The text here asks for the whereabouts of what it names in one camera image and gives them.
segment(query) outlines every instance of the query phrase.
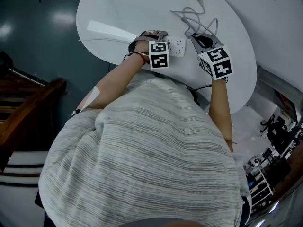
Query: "hand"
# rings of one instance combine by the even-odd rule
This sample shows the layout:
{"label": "hand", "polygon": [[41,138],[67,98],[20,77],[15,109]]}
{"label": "hand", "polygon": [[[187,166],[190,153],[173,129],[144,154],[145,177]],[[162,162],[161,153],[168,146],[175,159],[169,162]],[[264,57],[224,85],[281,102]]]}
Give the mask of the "hand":
{"label": "hand", "polygon": [[[143,35],[150,35],[150,34],[159,36],[159,32],[157,32],[157,31],[155,31],[153,33],[145,32]],[[136,44],[136,47],[134,48],[134,51],[143,52],[144,54],[148,54],[148,41],[139,40]]]}

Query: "forearm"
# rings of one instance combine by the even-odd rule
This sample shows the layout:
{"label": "forearm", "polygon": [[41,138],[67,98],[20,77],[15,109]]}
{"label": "forearm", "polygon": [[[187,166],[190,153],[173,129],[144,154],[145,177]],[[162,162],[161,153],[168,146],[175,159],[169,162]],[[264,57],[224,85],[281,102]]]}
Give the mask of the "forearm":
{"label": "forearm", "polygon": [[220,130],[232,152],[232,119],[225,79],[213,80],[209,116]]}
{"label": "forearm", "polygon": [[128,57],[97,83],[96,87],[100,94],[88,108],[104,109],[109,103],[119,98],[142,66],[143,60],[140,55],[132,54]]}

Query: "person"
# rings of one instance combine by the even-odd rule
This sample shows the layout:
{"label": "person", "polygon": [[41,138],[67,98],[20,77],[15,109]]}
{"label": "person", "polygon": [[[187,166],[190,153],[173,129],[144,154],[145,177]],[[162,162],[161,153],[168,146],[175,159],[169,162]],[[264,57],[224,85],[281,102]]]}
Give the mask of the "person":
{"label": "person", "polygon": [[47,215],[57,227],[153,218],[238,227],[246,203],[245,223],[251,198],[232,153],[225,80],[213,81],[207,114],[181,83],[141,71],[144,60],[131,54],[109,72],[56,137],[39,180]]}

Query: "white table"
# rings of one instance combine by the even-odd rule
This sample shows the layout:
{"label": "white table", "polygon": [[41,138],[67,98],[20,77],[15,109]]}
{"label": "white table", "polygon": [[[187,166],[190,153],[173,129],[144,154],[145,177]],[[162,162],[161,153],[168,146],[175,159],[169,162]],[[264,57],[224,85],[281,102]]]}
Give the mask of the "white table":
{"label": "white table", "polygon": [[[139,35],[144,30],[166,30],[170,36],[185,37],[187,26],[170,13],[189,6],[201,11],[196,0],[81,0],[77,10],[77,30],[80,39],[102,37],[99,33],[87,30],[89,21],[105,23]],[[238,16],[225,0],[204,0],[206,13],[201,15],[205,25],[218,18],[217,37],[228,46],[232,55],[235,73],[229,76],[227,91],[231,113],[241,109],[250,98],[257,80],[257,68],[250,38]],[[85,41],[84,46],[100,59],[121,63],[128,53],[128,44],[114,41]],[[211,83],[211,78],[198,66],[197,53],[187,39],[184,57],[170,57],[169,69],[156,72],[179,80],[192,88]],[[199,90],[210,100],[211,87]]]}

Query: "electrical outlet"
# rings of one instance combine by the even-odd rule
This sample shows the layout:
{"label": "electrical outlet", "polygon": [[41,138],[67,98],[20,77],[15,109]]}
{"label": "electrical outlet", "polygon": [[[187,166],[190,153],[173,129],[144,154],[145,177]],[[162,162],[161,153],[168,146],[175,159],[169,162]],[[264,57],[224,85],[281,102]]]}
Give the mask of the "electrical outlet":
{"label": "electrical outlet", "polygon": [[169,47],[169,55],[170,56],[177,56],[183,57],[185,53],[185,46],[186,46],[186,39],[172,37],[172,36],[165,36],[163,41],[167,42]]}

